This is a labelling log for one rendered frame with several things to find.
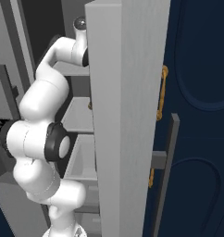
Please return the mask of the navy cupboard door, oval groove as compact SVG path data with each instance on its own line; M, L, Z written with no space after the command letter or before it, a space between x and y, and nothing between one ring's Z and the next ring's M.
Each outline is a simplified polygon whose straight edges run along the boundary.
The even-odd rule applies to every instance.
M224 140L224 0L171 0L164 64L168 116L180 116L183 138Z

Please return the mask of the grey fridge shelf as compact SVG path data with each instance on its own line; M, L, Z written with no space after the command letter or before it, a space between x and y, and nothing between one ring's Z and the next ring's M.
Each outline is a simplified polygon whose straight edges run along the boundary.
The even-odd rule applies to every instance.
M74 181L97 181L94 137L92 134L78 135L64 178Z
M88 67L75 66L66 62L56 62L54 69L60 72L64 76L89 76Z
M93 112L89 97L73 97L61 122L67 131L93 133Z

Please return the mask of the grey fridge door, dark edge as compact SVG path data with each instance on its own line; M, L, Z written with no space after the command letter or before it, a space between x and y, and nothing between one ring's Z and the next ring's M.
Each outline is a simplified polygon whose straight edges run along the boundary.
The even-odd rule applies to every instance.
M17 104L34 82L33 55L21 0L0 0L0 64L18 87ZM0 119L12 119L0 82Z

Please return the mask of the navy cupboard door, arched groove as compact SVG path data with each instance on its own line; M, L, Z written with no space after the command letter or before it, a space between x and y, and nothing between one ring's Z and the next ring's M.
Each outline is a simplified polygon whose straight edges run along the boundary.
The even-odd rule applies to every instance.
M224 237L224 138L179 138L158 237Z

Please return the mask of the light grey fridge door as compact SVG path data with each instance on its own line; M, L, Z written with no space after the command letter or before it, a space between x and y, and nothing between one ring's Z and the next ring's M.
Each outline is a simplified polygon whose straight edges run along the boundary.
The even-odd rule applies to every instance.
M142 237L170 0L85 7L102 237Z

